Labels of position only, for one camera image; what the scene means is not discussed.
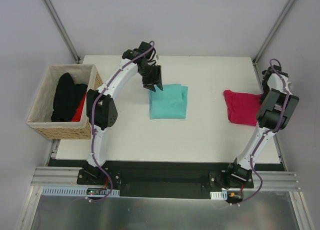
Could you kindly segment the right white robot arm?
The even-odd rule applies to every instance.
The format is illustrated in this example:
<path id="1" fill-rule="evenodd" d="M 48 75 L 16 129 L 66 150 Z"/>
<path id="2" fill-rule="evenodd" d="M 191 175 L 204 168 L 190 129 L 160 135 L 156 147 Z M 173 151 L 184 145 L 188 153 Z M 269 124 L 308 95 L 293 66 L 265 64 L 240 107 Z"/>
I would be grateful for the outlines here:
<path id="1" fill-rule="evenodd" d="M 222 174 L 225 189 L 240 188 L 249 182 L 252 173 L 256 172 L 256 160 L 267 142 L 287 126 L 299 103 L 299 98 L 291 93 L 289 84 L 289 75 L 282 71 L 279 62 L 264 71 L 257 125 L 245 149 Z"/>

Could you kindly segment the teal t shirt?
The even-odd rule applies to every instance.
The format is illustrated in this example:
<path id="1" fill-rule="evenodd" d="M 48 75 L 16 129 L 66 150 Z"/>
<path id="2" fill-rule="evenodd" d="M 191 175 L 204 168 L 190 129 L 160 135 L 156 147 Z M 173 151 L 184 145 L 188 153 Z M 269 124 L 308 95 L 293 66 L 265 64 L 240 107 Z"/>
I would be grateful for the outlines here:
<path id="1" fill-rule="evenodd" d="M 185 119 L 187 116 L 188 87 L 168 84 L 163 90 L 149 91 L 150 119 Z"/>

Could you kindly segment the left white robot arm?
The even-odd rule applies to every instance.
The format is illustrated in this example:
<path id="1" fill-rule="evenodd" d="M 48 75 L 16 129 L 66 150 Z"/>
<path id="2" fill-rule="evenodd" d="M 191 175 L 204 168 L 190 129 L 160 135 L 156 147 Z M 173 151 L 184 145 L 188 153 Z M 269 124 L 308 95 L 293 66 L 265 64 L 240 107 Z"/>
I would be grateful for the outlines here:
<path id="1" fill-rule="evenodd" d="M 107 160 L 109 130 L 118 118 L 115 99 L 127 82 L 139 74 L 143 88 L 155 92 L 163 90 L 162 68 L 154 59 L 155 42 L 141 42 L 138 48 L 126 50 L 115 72 L 97 90 L 86 94 L 86 115 L 91 125 L 90 154 L 83 166 L 83 178 L 96 185 L 111 183 L 103 168 Z"/>

